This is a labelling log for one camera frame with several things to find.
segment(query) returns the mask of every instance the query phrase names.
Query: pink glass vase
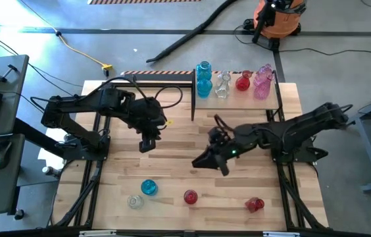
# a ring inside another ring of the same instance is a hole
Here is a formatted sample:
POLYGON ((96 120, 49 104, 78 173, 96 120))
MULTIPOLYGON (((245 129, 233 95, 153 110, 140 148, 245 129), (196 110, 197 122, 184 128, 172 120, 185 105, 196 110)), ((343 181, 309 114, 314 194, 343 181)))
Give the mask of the pink glass vase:
POLYGON ((256 99, 265 100, 269 96, 272 80, 273 71, 270 64, 262 66, 260 70, 256 72, 254 78, 254 97, 256 99))

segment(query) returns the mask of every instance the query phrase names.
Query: orange shop vacuum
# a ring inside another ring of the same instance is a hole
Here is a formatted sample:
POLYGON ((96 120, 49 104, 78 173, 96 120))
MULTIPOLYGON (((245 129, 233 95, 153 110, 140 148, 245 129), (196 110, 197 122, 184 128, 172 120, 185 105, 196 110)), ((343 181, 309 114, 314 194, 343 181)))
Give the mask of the orange shop vacuum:
POLYGON ((307 0, 259 0, 253 19, 244 21, 245 30, 254 31, 253 43, 260 35, 267 39, 267 46, 278 51, 280 39, 297 35, 301 31, 299 19, 307 9, 307 0))

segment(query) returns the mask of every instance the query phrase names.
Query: yellow cable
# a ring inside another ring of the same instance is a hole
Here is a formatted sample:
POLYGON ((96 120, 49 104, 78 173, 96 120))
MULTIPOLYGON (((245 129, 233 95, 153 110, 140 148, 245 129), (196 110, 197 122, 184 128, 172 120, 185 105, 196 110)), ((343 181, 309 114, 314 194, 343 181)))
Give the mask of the yellow cable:
POLYGON ((47 23, 50 27, 52 27, 52 29, 55 31, 55 35, 58 36, 60 38, 60 40, 64 43, 65 46, 67 46, 67 48, 73 50, 74 52, 76 53, 79 53, 85 57, 87 57, 88 59, 91 59, 92 61, 96 62, 96 63, 99 63, 101 66, 102 66, 102 70, 111 70, 112 69, 112 65, 108 65, 108 64, 105 64, 105 63, 102 63, 100 61, 98 61, 97 59, 94 59, 93 57, 81 52, 81 51, 78 51, 77 49, 69 46, 69 44, 66 43, 66 41, 64 40, 64 38, 61 36, 61 33, 57 34, 57 32, 59 32, 57 29, 54 28, 54 26, 52 26, 48 21, 46 21, 44 18, 42 18, 38 13, 36 13, 31 7, 29 7, 23 0, 20 0, 23 4, 25 4, 25 6, 27 6, 33 13, 35 13, 40 19, 42 19, 45 23, 47 23))

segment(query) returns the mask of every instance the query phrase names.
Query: wooden table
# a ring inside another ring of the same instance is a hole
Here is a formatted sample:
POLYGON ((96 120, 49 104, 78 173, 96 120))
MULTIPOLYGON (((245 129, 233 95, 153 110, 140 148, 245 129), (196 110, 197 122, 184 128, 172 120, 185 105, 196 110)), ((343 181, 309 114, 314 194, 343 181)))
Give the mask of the wooden table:
MULTIPOLYGON (((86 81, 83 94, 101 84, 86 81)), ((158 89, 144 88, 147 95, 158 89)), ((301 114, 296 84, 280 84, 285 118, 301 114)), ((178 99, 176 90, 165 90, 158 96, 162 105, 178 99)), ((278 172, 268 150, 254 149, 240 159, 228 162, 230 174, 220 171, 194 169, 191 161, 208 144, 207 132, 215 126, 213 116, 219 114, 230 126, 250 122, 266 122, 264 110, 197 109, 195 120, 190 120, 191 92, 184 90, 182 102, 165 109, 173 123, 162 132, 157 148, 147 153, 138 151, 140 135, 118 119, 111 119, 111 148, 105 161, 93 228, 137 230, 285 230, 284 210, 280 195, 278 172), (159 186, 156 196, 142 195, 140 184, 147 178, 159 186), (184 192, 195 190, 199 200, 188 205, 184 192), (145 205, 130 209, 129 195, 142 195, 145 205), (264 209, 250 213, 244 203, 251 197, 262 198, 264 209)), ((76 121, 92 130, 94 113, 81 113, 76 121)), ((53 220, 59 221, 79 195, 85 161, 75 161, 63 172, 55 199, 53 220)), ((295 172, 301 199, 314 216, 328 225, 322 195, 314 169, 295 163, 295 172)), ((84 208, 84 222, 89 198, 84 208)), ((289 203, 293 221, 297 223, 295 206, 289 203)))

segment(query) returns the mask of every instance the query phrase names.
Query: computer mouse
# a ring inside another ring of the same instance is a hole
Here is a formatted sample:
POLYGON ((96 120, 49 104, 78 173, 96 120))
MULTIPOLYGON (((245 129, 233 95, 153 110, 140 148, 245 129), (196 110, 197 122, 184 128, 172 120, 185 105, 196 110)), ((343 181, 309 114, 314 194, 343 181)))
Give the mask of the computer mouse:
POLYGON ((4 169, 9 164, 11 146, 10 141, 0 142, 0 169, 4 169))

